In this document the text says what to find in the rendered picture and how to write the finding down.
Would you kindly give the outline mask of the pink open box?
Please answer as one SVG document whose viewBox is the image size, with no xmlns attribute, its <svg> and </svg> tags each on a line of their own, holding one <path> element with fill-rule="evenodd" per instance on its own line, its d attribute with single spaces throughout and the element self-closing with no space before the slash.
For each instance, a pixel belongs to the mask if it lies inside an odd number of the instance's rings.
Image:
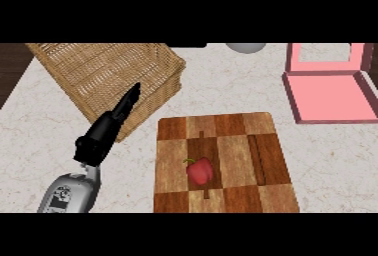
<svg viewBox="0 0 378 256">
<path fill-rule="evenodd" d="M 378 97 L 364 72 L 372 43 L 351 43 L 344 62 L 301 62 L 301 44 L 286 47 L 282 81 L 296 124 L 378 123 Z"/>
</svg>

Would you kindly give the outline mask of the checkered wooden cutting board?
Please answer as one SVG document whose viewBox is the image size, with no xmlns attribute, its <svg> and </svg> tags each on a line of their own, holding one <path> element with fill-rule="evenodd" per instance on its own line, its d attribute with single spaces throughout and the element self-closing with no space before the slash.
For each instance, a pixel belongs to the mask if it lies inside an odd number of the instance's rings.
<svg viewBox="0 0 378 256">
<path fill-rule="evenodd" d="M 206 157 L 212 179 L 194 185 L 184 159 Z M 299 210 L 271 115 L 267 112 L 158 121 L 155 212 Z"/>
</svg>

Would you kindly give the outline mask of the red bell pepper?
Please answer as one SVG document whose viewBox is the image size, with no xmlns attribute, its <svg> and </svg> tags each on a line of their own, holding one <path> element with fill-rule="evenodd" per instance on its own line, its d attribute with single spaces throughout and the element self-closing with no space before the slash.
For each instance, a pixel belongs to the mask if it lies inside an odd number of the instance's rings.
<svg viewBox="0 0 378 256">
<path fill-rule="evenodd" d="M 189 181 L 194 185 L 205 185 L 212 179 L 212 165 L 208 158 L 202 157 L 197 160 L 187 158 L 183 162 L 189 164 L 186 167 Z"/>
</svg>

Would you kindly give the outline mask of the pale grey round object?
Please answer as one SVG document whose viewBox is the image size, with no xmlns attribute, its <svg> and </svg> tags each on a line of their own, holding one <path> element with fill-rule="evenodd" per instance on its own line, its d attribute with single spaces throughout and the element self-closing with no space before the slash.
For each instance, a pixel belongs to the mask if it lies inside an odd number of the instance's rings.
<svg viewBox="0 0 378 256">
<path fill-rule="evenodd" d="M 264 46 L 264 43 L 227 43 L 227 47 L 237 53 L 243 54 L 256 53 Z"/>
</svg>

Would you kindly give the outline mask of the wicker basket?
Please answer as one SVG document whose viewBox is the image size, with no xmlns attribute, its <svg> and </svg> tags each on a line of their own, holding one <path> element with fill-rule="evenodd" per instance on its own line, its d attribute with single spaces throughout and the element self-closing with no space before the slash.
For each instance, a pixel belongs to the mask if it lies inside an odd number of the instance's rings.
<svg viewBox="0 0 378 256">
<path fill-rule="evenodd" d="M 26 47 L 88 121 L 140 86 L 116 137 L 124 140 L 178 92 L 184 60 L 162 43 L 29 43 Z"/>
</svg>

